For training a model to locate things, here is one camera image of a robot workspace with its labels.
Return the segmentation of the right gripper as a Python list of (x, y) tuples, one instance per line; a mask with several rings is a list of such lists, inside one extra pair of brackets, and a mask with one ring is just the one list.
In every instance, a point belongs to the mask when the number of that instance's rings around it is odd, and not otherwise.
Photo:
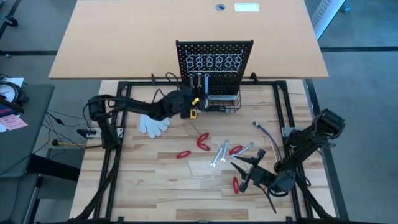
[(242, 182), (240, 183), (239, 186), (239, 191), (240, 192), (245, 192), (248, 183), (250, 180), (253, 181), (253, 185), (256, 187), (261, 187), (261, 184), (268, 187), (270, 183), (275, 179), (275, 175), (268, 170), (262, 168), (259, 163), (265, 156), (266, 152), (263, 149), (260, 149), (257, 152), (256, 157), (240, 157), (237, 155), (232, 155), (231, 157), (233, 159), (239, 159), (243, 162), (246, 162), (250, 164), (249, 170), (246, 172), (240, 166), (236, 165), (235, 163), (231, 162), (231, 165), (239, 172), (241, 175)]

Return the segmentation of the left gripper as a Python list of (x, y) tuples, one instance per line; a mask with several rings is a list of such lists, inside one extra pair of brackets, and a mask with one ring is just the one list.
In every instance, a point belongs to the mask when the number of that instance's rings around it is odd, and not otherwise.
[(204, 88), (196, 88), (195, 93), (190, 86), (182, 85), (163, 97), (162, 106), (168, 117), (180, 115), (182, 119), (189, 119), (190, 109), (196, 109), (197, 104), (208, 104), (208, 93)]

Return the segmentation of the black perforated pegboard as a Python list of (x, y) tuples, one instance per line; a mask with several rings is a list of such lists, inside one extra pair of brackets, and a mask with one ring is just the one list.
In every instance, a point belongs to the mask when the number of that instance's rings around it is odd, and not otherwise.
[[(209, 73), (209, 95), (235, 95), (239, 91), (239, 86), (248, 64), (253, 40), (240, 41), (176, 41), (178, 67), (180, 69), (180, 77), (183, 85), (190, 86), (190, 79), (185, 65), (185, 51), (191, 53), (211, 53), (211, 54), (239, 54), (243, 52), (244, 62), (239, 69), (239, 73)], [(197, 88), (197, 73), (194, 81), (194, 92)], [(201, 85), (205, 89), (205, 73), (201, 73)]]

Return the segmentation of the white knit work glove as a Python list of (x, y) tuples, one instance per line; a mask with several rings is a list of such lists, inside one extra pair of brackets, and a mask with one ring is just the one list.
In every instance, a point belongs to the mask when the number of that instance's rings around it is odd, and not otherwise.
[(139, 131), (142, 134), (148, 134), (151, 139), (161, 136), (163, 132), (170, 126), (170, 118), (165, 118), (162, 121), (151, 119), (147, 115), (140, 115)]

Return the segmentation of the tan wooden desk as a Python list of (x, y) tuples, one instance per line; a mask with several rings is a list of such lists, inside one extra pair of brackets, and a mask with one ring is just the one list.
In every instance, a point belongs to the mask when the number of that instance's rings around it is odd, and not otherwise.
[[(258, 3), (259, 12), (235, 3)], [(178, 40), (253, 40), (246, 75), (328, 76), (304, 0), (78, 0), (50, 78), (178, 73)]]

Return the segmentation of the white desk label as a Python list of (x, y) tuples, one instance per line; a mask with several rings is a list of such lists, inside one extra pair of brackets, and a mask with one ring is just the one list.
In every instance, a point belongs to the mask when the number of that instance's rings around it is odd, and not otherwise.
[(259, 12), (258, 3), (235, 3), (234, 10), (237, 12)]

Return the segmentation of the white perforated panel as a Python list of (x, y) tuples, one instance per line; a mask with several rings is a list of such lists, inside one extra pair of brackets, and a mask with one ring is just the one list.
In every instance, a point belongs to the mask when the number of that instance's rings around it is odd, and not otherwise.
[(320, 40), (333, 18), (340, 11), (346, 0), (321, 0), (311, 16), (315, 37)]

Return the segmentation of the grey side table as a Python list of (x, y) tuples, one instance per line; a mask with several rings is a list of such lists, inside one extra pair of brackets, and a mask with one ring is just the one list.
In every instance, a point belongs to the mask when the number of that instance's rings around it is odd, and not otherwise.
[(0, 133), (0, 178), (20, 177), (26, 173), (54, 89), (49, 84), (22, 87), (29, 99), (21, 115), (27, 126)]

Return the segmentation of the white paper sheet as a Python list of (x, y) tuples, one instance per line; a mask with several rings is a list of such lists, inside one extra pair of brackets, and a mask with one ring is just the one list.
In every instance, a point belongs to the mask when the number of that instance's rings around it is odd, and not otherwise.
[(25, 100), (23, 81), (23, 78), (0, 77), (0, 97), (10, 103), (22, 103)]

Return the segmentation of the pink paper note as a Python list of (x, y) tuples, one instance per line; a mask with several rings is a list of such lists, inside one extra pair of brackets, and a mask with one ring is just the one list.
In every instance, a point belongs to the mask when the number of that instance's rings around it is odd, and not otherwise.
[(8, 115), (0, 118), (0, 133), (23, 128), (28, 124), (19, 115)]

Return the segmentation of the black chair caster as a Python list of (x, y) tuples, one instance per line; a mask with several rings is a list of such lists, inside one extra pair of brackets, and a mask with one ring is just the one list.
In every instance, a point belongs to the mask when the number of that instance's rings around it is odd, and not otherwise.
[(0, 20), (6, 23), (7, 26), (16, 27), (19, 25), (18, 21), (12, 16), (0, 16)]

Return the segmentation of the black metal table frame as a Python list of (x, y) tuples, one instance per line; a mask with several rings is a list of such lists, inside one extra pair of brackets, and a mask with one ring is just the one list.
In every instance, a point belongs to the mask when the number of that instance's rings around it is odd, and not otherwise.
[[(139, 115), (120, 114), (126, 124), (118, 176), (101, 199), (99, 214), (111, 208), (111, 219), (123, 217), (132, 222), (281, 222), (295, 215), (291, 196), (267, 198), (261, 189), (250, 185), (244, 193), (235, 194), (233, 177), (248, 165), (228, 159), (210, 162), (225, 140), (231, 147), (254, 147), (246, 151), (255, 156), (263, 149), (261, 166), (272, 170), (274, 155), (269, 137), (282, 144), (283, 126), (307, 127), (312, 120), (301, 80), (248, 83), (241, 87), (242, 107), (234, 113), (203, 113), (196, 120), (174, 116), (169, 129), (151, 139), (139, 132)], [(197, 147), (197, 139), (210, 147)], [(192, 153), (183, 159), (176, 155)], [(114, 194), (113, 201), (108, 195)]]

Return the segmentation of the yellow handled black mallet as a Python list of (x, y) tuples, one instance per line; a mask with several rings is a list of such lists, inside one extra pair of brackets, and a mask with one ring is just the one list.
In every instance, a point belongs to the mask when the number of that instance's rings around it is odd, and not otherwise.
[(76, 146), (76, 147), (85, 147), (85, 144), (75, 144), (75, 143), (66, 143), (59, 141), (58, 139), (52, 140), (52, 146)]

